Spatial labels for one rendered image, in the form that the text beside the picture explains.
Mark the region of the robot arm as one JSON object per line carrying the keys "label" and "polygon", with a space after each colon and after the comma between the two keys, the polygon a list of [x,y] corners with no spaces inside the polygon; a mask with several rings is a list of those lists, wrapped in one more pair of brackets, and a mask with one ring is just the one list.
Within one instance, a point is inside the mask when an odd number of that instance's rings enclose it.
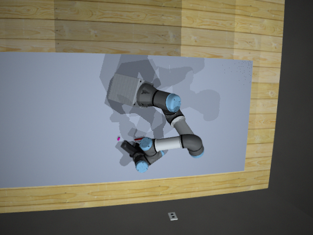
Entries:
{"label": "robot arm", "polygon": [[[157,90],[152,85],[144,83],[139,87],[136,99],[139,106],[154,106],[162,109],[167,122],[179,134],[176,137],[162,139],[142,138],[139,145],[145,154],[136,153],[134,155],[135,167],[138,172],[146,172],[151,164],[164,156],[163,150],[187,148],[193,158],[200,158],[204,154],[201,138],[192,132],[185,122],[185,116],[179,109],[181,99],[178,95]],[[121,148],[132,156],[139,151],[126,140],[122,143]]]}

